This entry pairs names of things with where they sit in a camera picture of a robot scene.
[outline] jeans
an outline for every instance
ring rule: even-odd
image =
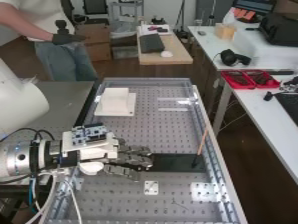
[[[82,43],[34,42],[37,57],[54,81],[94,81],[98,75]]]

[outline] perforated breadboard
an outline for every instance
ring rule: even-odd
[[[143,194],[143,182],[158,181],[158,195]],[[191,200],[190,185],[207,181],[206,174],[143,173],[138,183],[105,174],[85,177],[77,192],[81,215],[87,220],[212,221],[220,220],[212,201]],[[69,217],[75,219],[71,207]]]
[[[102,122],[126,144],[147,146],[152,153],[196,153],[206,124],[187,79],[106,79],[97,98],[106,87],[127,87],[137,94],[135,115],[95,117],[94,100],[85,124]],[[81,175],[82,190],[75,196],[83,223],[238,223],[208,136],[203,160],[206,173],[147,172],[139,183],[105,174]],[[158,195],[143,194],[144,181],[158,182]],[[65,220],[75,223],[75,210],[70,198],[57,198],[49,223]]]
[[[198,134],[184,87],[131,87],[137,94],[134,117],[94,117],[129,145],[147,146],[154,153],[187,153],[198,150]]]

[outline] red tray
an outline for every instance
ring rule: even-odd
[[[240,71],[223,71],[220,75],[234,89],[254,89],[255,83]]]
[[[260,70],[243,71],[248,78],[255,83],[255,87],[259,89],[275,89],[280,83],[268,75],[267,72]]]

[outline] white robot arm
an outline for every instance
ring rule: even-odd
[[[25,83],[0,59],[0,140],[25,127],[49,110],[43,94],[31,83]]]
[[[1,60],[0,107],[0,140],[49,110],[38,88],[22,84]],[[148,156],[148,148],[126,146],[102,124],[91,124],[63,132],[61,141],[0,143],[0,178],[78,166],[86,175],[103,170],[137,181],[135,170],[151,166]]]

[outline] stick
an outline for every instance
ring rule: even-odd
[[[204,132],[203,132],[203,135],[202,135],[202,141],[200,141],[200,144],[199,144],[199,147],[198,147],[198,153],[196,153],[198,156],[202,154],[202,147],[204,145],[206,137],[207,137],[207,126],[204,128]]]
[[[198,147],[198,152],[196,152],[196,155],[194,156],[194,160],[192,160],[192,163],[191,163],[191,168],[194,168],[196,166],[196,157],[202,154],[202,147],[204,145],[206,137],[207,137],[207,125],[206,125],[204,131],[203,131],[202,141],[200,141],[200,144],[199,144],[199,147]]]

